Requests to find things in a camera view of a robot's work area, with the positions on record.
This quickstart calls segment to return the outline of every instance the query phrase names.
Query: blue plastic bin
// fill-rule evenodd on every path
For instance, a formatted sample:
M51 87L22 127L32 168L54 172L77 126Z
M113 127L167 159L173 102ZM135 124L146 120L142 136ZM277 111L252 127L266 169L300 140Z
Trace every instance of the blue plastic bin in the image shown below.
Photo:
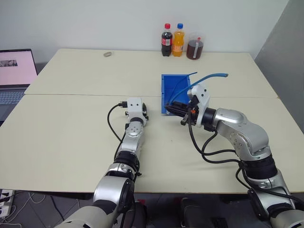
M165 105L169 102L169 99L172 99L180 90L190 86L190 79L185 76L186 75L161 75L161 113L167 113ZM187 91L181 93L174 101L187 104L189 102Z

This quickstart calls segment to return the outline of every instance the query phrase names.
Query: laptop screen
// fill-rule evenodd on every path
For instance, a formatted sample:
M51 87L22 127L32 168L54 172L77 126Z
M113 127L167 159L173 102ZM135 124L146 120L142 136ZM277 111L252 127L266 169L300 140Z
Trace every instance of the laptop screen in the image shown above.
M0 51L0 87L28 85L37 77L30 49Z

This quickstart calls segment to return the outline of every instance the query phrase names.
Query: silver robotic arm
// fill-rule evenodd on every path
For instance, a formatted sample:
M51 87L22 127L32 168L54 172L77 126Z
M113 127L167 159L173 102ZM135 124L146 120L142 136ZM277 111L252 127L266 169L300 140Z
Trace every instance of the silver robotic arm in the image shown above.
M304 211L295 209L294 197L272 158L265 130L239 111L208 108L210 96L204 83L191 88L188 97L189 104L173 102L166 109L182 116L182 125L190 120L191 125L204 126L230 141L240 159L244 179L251 187L248 195L258 218L270 220L273 228L304 228Z
M116 218L133 204L134 182L139 174L143 127L148 120L140 98L129 98L120 106L128 108L125 136L103 178L99 181L93 205L82 207L56 228L110 228Z

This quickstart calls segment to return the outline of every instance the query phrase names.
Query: orange soda bottle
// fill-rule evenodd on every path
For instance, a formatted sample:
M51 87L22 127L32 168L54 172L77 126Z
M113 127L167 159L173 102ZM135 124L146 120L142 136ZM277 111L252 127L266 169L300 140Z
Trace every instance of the orange soda bottle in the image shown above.
M184 45L184 31L182 30L183 24L177 24L177 31L174 33L174 40L173 40L173 50L172 53L174 56L180 57L182 54L182 47Z

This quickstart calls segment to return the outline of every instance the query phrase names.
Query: laptop keyboard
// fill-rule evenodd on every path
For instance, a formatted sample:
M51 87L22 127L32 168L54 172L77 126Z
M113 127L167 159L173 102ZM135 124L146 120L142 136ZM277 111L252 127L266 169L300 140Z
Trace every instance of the laptop keyboard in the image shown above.
M0 105L18 104L24 91L0 92Z

